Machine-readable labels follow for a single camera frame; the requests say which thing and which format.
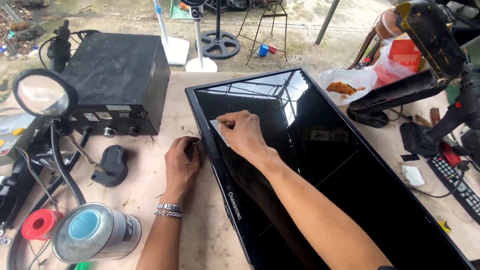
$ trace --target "flat screen tv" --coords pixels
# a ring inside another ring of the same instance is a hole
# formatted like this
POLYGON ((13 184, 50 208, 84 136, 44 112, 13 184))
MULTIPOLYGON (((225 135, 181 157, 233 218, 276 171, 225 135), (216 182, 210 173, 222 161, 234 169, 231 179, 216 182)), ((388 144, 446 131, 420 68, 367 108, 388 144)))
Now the flat screen tv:
POLYGON ((329 269, 267 179, 210 123, 260 117, 268 146, 346 212, 399 269, 473 269, 435 219, 302 68, 185 89, 227 215, 253 269, 329 269))

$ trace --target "table surface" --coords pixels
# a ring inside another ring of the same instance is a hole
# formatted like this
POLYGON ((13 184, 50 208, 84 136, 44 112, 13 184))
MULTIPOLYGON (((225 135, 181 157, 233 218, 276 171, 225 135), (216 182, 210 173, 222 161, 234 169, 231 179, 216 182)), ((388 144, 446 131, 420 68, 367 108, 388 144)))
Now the table surface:
MULTIPOLYGON (((116 136, 106 139, 102 136, 90 138, 85 150, 94 160, 100 160, 102 152, 111 145, 121 145, 129 152, 127 179, 117 187, 105 188, 92 183, 90 175, 93 169, 81 158, 72 171, 72 176, 78 183, 87 202, 101 202, 121 212, 136 216, 142 224, 142 237, 138 247, 128 256, 120 260, 104 260, 94 262, 92 270, 116 269, 133 270, 145 244, 148 233, 154 220, 155 206, 158 196, 165 190, 165 161, 164 154, 171 142, 181 136, 199 136, 198 129, 188 104, 184 89, 190 86, 219 82, 251 74, 245 73, 214 73, 200 74, 172 72, 168 85, 167 98, 163 113, 162 124, 158 136, 130 137, 116 136)), ((0 107, 18 106, 13 97, 10 97, 0 107)), ((444 93, 404 106, 406 115, 419 114, 428 119, 431 107, 440 108, 445 113, 447 101, 444 93)), ((388 124, 382 129, 374 129, 362 124, 354 123, 363 136, 370 142, 386 163, 400 178, 401 165, 417 166, 426 185, 421 189, 435 195, 445 194, 447 189, 436 178, 433 171, 424 160, 403 162, 400 155, 408 154, 402 145, 399 125, 404 120, 388 124)), ((73 148, 63 142, 65 148, 73 148)), ((0 167, 0 174, 10 175, 11 165, 0 167)), ((48 178, 48 171, 44 170, 42 179, 48 178)), ((467 180, 470 186, 480 193, 480 184, 474 181, 479 178, 474 170, 468 171, 467 180)), ((35 185, 32 193, 17 218, 16 227, 23 220, 28 210, 42 194, 39 185, 35 185)), ((425 208, 438 221, 448 222, 452 231, 449 236, 469 260, 480 259, 480 226, 464 211, 460 204, 452 197, 435 199, 415 194, 425 208)), ((54 197, 59 201, 63 213, 75 208, 75 200, 68 187, 61 186, 54 197)), ((5 234, 12 237, 14 231, 8 230, 5 234)), ((40 241, 31 241, 37 252, 42 245, 40 241)), ((7 247, 0 247, 0 265, 5 265, 7 247)), ((19 251, 18 269, 26 269, 34 255, 29 250, 26 241, 19 251)), ((40 256, 45 261, 46 269, 64 269, 65 264, 57 260, 51 248, 40 256)), ((180 237, 180 269, 250 269, 244 253, 224 210, 223 200, 213 174, 211 164, 204 155, 204 166, 196 180, 193 191, 188 197, 185 214, 182 218, 180 237)))

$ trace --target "concrete floor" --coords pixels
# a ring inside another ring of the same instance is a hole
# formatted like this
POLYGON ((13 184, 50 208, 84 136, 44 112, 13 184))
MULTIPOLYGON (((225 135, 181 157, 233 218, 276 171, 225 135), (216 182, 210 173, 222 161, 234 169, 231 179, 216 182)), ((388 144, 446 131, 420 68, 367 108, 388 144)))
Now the concrete floor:
MULTIPOLYGON (((240 52, 228 60, 215 61, 219 72, 265 72, 292 66, 304 66, 312 73, 334 68, 346 67, 356 55, 378 15, 391 4, 387 0, 342 0, 320 45, 314 40, 318 35, 331 0, 284 0, 283 6, 288 13, 287 57, 281 54, 268 54, 266 57, 252 56, 248 65, 248 56, 252 41, 239 37, 240 52)), ((161 0, 164 19, 169 36, 190 41, 189 59, 197 57, 194 47, 195 30, 193 20, 175 20, 169 18, 170 1, 161 0)), ((242 34, 253 38, 258 20, 263 10, 250 12, 242 34)), ((160 35, 158 21, 151 0, 50 0, 50 6, 34 12, 35 20, 43 25, 47 33, 37 41, 53 36, 53 29, 70 20, 70 29, 97 29, 102 32, 160 35), (80 13, 80 9, 93 6, 92 11, 80 13)), ((244 12, 226 12, 221 17, 221 29, 238 34, 244 12)), ((203 31, 214 30, 215 15, 208 13, 201 21, 203 31)), ((262 21, 257 40, 274 44, 283 49, 285 19, 277 18, 273 36, 270 36, 272 19, 262 21)), ((72 42, 72 48, 78 45, 72 42)), ((44 59, 46 48, 42 51, 44 59)), ((13 78, 22 70, 41 67, 38 58, 24 61, 7 61, 0 57, 0 79, 8 79, 10 87, 13 78)), ((184 71, 183 66, 170 66, 173 71, 184 71)))

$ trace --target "standing fan base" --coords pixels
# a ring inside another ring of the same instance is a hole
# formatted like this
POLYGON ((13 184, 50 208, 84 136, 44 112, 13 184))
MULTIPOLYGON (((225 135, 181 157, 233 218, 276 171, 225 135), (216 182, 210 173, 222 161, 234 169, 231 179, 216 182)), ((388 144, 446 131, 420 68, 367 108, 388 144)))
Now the standing fan base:
POLYGON ((188 50, 190 42, 175 37, 168 37, 168 44, 162 37, 162 45, 167 55, 169 65, 182 65, 187 62, 188 50))
POLYGON ((224 60, 237 55, 240 51, 240 42, 232 34, 220 31, 220 38, 216 38, 216 31, 208 31, 202 34, 201 38, 203 43, 202 53, 205 57, 214 60, 224 60))
POLYGON ((200 67, 200 59, 194 58, 185 66, 186 72, 216 72, 217 67, 213 60, 203 57, 204 67, 200 67))

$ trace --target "silver bracelet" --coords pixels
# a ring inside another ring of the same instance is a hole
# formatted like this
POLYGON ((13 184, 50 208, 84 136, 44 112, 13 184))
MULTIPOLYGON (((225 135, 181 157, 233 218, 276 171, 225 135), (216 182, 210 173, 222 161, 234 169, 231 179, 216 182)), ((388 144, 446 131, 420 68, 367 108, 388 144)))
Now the silver bracelet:
POLYGON ((178 205, 174 205, 174 204, 164 204, 164 203, 160 203, 156 206, 157 209, 166 209, 166 210, 169 210, 169 211, 173 211, 173 212, 177 212, 177 213, 181 213, 182 212, 182 208, 181 206, 178 206, 178 205))
POLYGON ((155 215, 157 215, 157 216, 171 216, 171 217, 176 217, 176 218, 181 218, 182 217, 181 213, 166 212, 166 211, 157 211, 157 212, 155 212, 155 215))

